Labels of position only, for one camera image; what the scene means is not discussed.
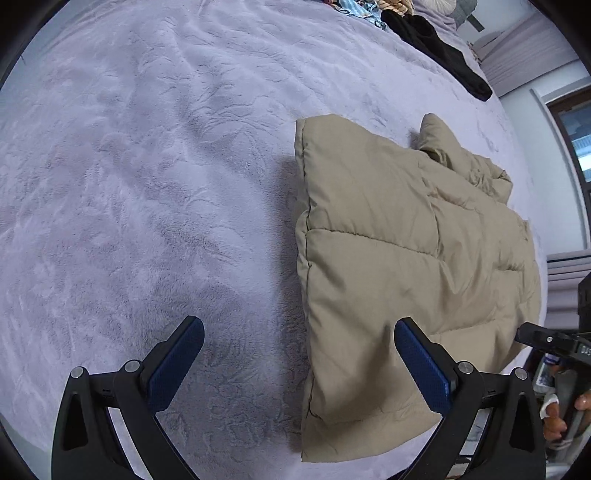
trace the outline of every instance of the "folded jacket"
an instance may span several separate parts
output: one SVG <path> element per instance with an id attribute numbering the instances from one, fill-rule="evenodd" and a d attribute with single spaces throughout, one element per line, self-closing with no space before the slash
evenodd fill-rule
<path id="1" fill-rule="evenodd" d="M 483 102 L 492 96 L 487 82 L 470 69 L 462 52 L 443 42 L 426 18 L 410 14 L 401 17 L 391 10 L 384 10 L 382 20 L 406 43 L 451 73 L 471 95 Z"/>

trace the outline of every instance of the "pile of clothes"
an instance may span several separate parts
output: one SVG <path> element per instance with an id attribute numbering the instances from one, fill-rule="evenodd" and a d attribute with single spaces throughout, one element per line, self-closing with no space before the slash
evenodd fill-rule
<path id="1" fill-rule="evenodd" d="M 491 87 L 466 64 L 462 52 L 443 42 L 426 18 L 414 14 L 413 0 L 324 1 L 341 13 L 364 18 L 382 30 L 393 30 L 451 73 L 475 98 L 486 102 L 492 96 Z"/>

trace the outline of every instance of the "wall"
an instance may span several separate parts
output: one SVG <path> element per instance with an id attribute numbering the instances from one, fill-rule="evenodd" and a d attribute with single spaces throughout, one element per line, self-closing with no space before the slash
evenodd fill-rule
<path id="1" fill-rule="evenodd" d="M 534 188 L 546 222 L 540 236 L 546 254 L 589 248 L 582 194 L 568 152 L 547 115 L 547 103 L 567 93 L 568 86 L 591 83 L 580 61 L 547 73 L 501 97 L 529 163 Z"/>
<path id="2" fill-rule="evenodd" d="M 492 32 L 503 32 L 519 19 L 535 11 L 535 7 L 527 0 L 478 0 L 473 14 L 485 29 L 478 32 L 468 22 L 457 29 L 466 41 L 474 43 L 484 35 Z"/>

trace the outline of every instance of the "curtain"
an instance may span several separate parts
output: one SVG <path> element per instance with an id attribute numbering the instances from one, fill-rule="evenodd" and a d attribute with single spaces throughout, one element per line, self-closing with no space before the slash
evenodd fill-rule
<path id="1" fill-rule="evenodd" d="M 539 11 L 509 27 L 476 53 L 499 97 L 579 59 L 558 28 Z"/>
<path id="2" fill-rule="evenodd" d="M 591 250 L 548 255 L 548 328 L 578 328 L 579 283 L 591 273 Z"/>

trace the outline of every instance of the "silver bolt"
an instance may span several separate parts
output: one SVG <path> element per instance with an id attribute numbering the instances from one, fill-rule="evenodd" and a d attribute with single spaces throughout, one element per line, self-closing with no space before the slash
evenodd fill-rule
<path id="1" fill-rule="evenodd" d="M 519 378 L 520 380 L 526 380 L 527 379 L 527 372 L 525 370 L 523 370 L 522 368 L 516 368 L 515 369 L 515 376 L 517 378 Z"/>
<path id="2" fill-rule="evenodd" d="M 460 362 L 457 366 L 463 374 L 471 374 L 474 371 L 474 365 L 470 362 Z"/>
<path id="3" fill-rule="evenodd" d="M 82 367 L 74 367 L 70 372 L 70 376 L 72 378 L 80 378 L 84 373 L 84 369 Z"/>
<path id="4" fill-rule="evenodd" d="M 130 374 L 133 372 L 137 372 L 139 368 L 139 362 L 137 360 L 130 360 L 125 364 L 125 371 L 129 372 Z"/>

